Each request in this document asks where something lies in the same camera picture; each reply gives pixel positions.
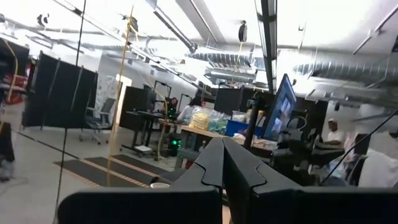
white shirt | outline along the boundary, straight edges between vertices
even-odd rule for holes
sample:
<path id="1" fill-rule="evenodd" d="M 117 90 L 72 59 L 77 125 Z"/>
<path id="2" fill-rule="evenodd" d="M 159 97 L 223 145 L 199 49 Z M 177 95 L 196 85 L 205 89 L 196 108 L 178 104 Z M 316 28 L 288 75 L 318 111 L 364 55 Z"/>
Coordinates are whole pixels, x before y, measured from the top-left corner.
<path id="1" fill-rule="evenodd" d="M 192 117 L 193 109 L 194 106 L 186 106 L 184 109 L 181 111 L 180 115 L 177 118 L 177 121 L 184 121 L 186 119 L 190 119 Z"/>
<path id="2" fill-rule="evenodd" d="M 345 142 L 345 133 L 340 130 L 331 131 L 328 134 L 328 139 L 326 141 L 339 141 L 342 144 Z"/>

black room divider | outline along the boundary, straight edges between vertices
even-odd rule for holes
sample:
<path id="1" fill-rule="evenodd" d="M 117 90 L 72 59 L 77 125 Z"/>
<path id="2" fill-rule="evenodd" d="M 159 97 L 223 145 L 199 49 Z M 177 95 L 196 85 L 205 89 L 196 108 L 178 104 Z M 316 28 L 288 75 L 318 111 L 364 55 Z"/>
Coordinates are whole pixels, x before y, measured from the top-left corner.
<path id="1" fill-rule="evenodd" d="M 34 76 L 23 125 L 84 128 L 86 107 L 95 105 L 97 73 L 41 54 Z"/>

computer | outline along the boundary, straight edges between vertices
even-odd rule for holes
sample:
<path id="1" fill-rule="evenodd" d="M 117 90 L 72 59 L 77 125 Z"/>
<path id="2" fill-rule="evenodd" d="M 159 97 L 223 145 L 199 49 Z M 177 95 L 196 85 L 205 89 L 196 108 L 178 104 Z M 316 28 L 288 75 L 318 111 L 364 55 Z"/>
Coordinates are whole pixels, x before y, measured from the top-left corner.
<path id="1" fill-rule="evenodd" d="M 262 138 L 270 141 L 277 141 L 279 134 L 283 131 L 290 120 L 297 102 L 293 86 L 287 74 L 282 78 L 277 94 L 274 98 L 269 115 L 266 116 L 262 126 Z"/>
<path id="2" fill-rule="evenodd" d="M 57 218 L 59 224 L 221 224 L 222 188 L 234 224 L 387 223 L 398 201 L 397 189 L 301 187 L 234 140 L 214 138 L 170 188 L 82 190 L 63 199 Z"/>

man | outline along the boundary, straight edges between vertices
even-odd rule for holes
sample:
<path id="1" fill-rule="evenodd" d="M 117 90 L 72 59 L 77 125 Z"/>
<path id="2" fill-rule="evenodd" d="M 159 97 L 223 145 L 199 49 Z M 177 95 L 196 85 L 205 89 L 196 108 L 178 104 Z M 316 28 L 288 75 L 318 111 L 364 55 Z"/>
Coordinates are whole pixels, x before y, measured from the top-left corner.
<path id="1" fill-rule="evenodd" d="M 328 134 L 328 139 L 323 143 L 332 146 L 342 146 L 345 141 L 345 133 L 338 129 L 337 120 L 334 118 L 329 119 L 328 125 L 330 132 Z"/>

computer monitor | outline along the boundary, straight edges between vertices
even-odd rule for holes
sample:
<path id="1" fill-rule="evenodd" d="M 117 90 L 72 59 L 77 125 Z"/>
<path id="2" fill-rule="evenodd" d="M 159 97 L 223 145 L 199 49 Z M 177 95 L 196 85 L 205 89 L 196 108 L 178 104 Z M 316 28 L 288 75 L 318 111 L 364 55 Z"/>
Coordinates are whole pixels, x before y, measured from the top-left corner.
<path id="1" fill-rule="evenodd" d="M 289 122 L 296 102 L 293 86 L 287 74 L 285 74 L 279 85 L 271 110 L 266 115 L 266 120 L 262 126 L 261 136 L 263 139 L 278 140 L 279 133 L 286 128 Z"/>

